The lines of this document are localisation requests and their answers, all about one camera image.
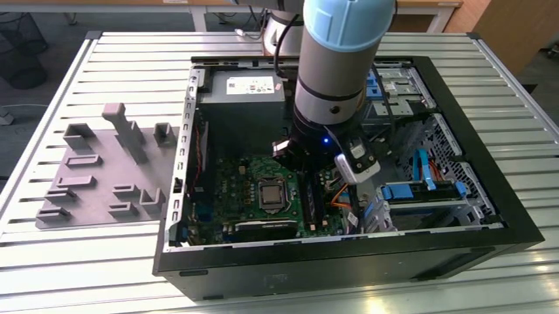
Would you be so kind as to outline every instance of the black cable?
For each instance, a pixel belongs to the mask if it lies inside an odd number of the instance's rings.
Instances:
[[[348,186],[348,195],[350,195],[350,204],[351,212],[358,217],[358,226],[355,226],[355,233],[359,233],[363,228],[363,210],[359,206],[359,196],[358,196],[358,187],[356,185]]]
[[[264,21],[266,21],[266,17],[267,17],[267,11],[263,10],[262,11],[262,14],[260,14],[260,20],[262,20],[262,23],[260,23],[260,34],[258,36],[252,36],[248,33],[244,33],[244,36],[246,37],[248,37],[248,38],[251,38],[251,39],[254,39],[256,41],[262,38],[262,36],[264,35]]]
[[[251,16],[248,17],[248,20],[244,22],[244,24],[243,24],[243,26],[242,27],[239,27],[239,29],[243,29],[244,30],[244,27],[248,25],[248,23],[251,22],[251,20],[252,20],[252,16],[254,16],[254,14],[251,14]]]
[[[267,23],[267,17],[268,17],[268,10],[264,9],[260,12],[260,26],[264,27],[266,23]]]
[[[394,14],[392,14],[392,20],[391,20],[391,27],[388,27],[388,30],[391,30],[394,21],[396,21],[396,16],[399,15],[399,2],[398,0],[394,0]]]
[[[256,27],[262,27],[262,24],[260,24],[259,20],[256,19],[256,15],[255,15],[255,12],[252,10],[252,6],[251,5],[248,6],[248,9],[251,10],[251,17],[255,19]]]
[[[274,52],[274,70],[275,70],[275,72],[276,72],[276,74],[278,74],[278,76],[279,77],[282,77],[282,78],[284,78],[286,77],[286,73],[283,73],[283,71],[282,71],[282,69],[280,69],[280,67],[279,67],[279,65],[278,65],[278,62],[279,62],[279,51],[280,51],[280,49],[282,49],[282,43],[283,43],[283,40],[284,40],[284,38],[286,38],[286,35],[287,35],[287,32],[290,31],[290,28],[292,27],[292,25],[294,25],[294,23],[295,23],[295,21],[298,20],[298,18],[299,18],[299,14],[296,14],[295,16],[294,16],[294,18],[291,19],[291,21],[290,21],[290,23],[288,23],[288,25],[286,26],[286,28],[283,29],[283,32],[282,32],[282,35],[279,36],[280,38],[278,39],[278,44],[276,44],[276,51]]]
[[[370,142],[374,142],[387,131],[391,130],[391,126],[387,126],[380,132],[378,132],[370,139]]]
[[[391,103],[388,102],[388,96],[387,96],[386,90],[384,90],[383,79],[380,77],[380,74],[378,73],[375,63],[372,65],[371,69],[374,70],[374,74],[375,74],[375,77],[376,77],[378,89],[380,90],[380,95],[383,96],[383,103],[384,103],[384,107],[386,107],[386,112],[388,113],[388,119],[391,121],[391,140],[392,140],[394,137],[395,137],[395,134],[396,134],[396,119],[394,118]]]

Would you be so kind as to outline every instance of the metal table surface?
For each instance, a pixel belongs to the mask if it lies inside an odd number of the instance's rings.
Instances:
[[[86,40],[0,196],[0,311],[556,313],[558,127],[484,43],[460,34],[390,34],[379,54],[432,58],[546,237],[528,251],[494,258],[442,281],[195,304],[151,275],[158,221],[44,232],[35,228],[66,150],[67,125],[111,128],[100,118],[103,103],[123,102],[140,127],[156,122],[178,126],[190,58],[260,54],[262,45],[234,33],[104,33]]]

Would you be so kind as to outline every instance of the sticker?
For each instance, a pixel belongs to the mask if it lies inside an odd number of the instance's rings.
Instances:
[[[230,77],[227,95],[274,94],[272,77]]]
[[[396,90],[396,85],[394,83],[384,83],[386,90]]]
[[[356,227],[358,226],[358,217],[352,214],[352,212],[348,213],[348,222]]]

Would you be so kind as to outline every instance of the power supply label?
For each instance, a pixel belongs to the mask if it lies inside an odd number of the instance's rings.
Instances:
[[[272,77],[230,77],[227,95],[274,94]]]

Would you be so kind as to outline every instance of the motherboard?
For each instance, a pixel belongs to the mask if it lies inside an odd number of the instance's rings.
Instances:
[[[267,230],[278,228],[294,233],[295,237],[342,234],[338,208],[328,209],[320,225],[308,228],[298,174],[283,168],[271,157],[220,158],[215,169],[214,205],[196,204],[198,227],[204,244],[248,241],[236,237],[243,232],[270,238]],[[332,180],[330,171],[323,171],[318,176],[322,186]]]

